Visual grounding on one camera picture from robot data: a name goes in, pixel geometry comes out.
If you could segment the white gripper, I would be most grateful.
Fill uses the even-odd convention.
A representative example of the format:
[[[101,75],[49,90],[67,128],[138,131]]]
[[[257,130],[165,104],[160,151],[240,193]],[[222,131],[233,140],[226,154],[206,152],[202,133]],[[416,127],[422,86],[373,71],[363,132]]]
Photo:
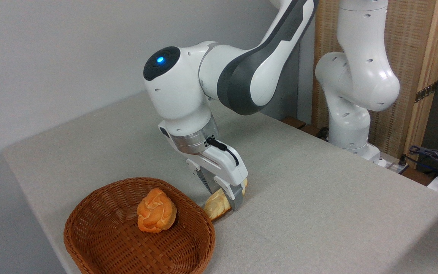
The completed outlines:
[[[187,158],[186,163],[197,175],[210,194],[214,194],[214,182],[221,186],[233,211],[243,202],[248,170],[238,152],[214,138],[217,125],[210,120],[205,129],[192,135],[173,136],[163,120],[158,128],[172,148]]]

